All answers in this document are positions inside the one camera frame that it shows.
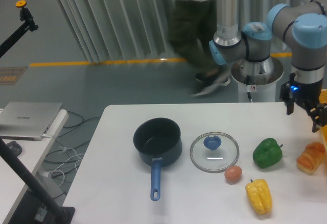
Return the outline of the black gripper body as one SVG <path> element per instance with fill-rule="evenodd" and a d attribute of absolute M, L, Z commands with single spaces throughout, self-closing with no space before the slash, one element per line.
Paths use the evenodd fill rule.
<path fill-rule="evenodd" d="M 319 81 L 300 82 L 299 75 L 295 72 L 289 74 L 289 81 L 281 85 L 279 99 L 286 106 L 292 107 L 294 103 L 305 110 L 316 108 L 319 102 L 319 95 L 322 89 L 322 79 Z"/>

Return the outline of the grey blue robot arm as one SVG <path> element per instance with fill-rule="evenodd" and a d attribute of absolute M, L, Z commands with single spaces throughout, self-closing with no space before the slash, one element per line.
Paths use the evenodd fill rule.
<path fill-rule="evenodd" d="M 209 46 L 217 64 L 233 62 L 232 77 L 246 86 L 264 85 L 283 74 L 270 54 L 271 39 L 279 38 L 292 51 L 291 72 L 279 98 L 292 114 L 294 106 L 310 116 L 313 132 L 326 125 L 326 104 L 319 101 L 326 65 L 326 0 L 304 5 L 274 6 L 266 22 L 250 22 L 238 30 L 239 0 L 217 0 L 217 30 Z"/>

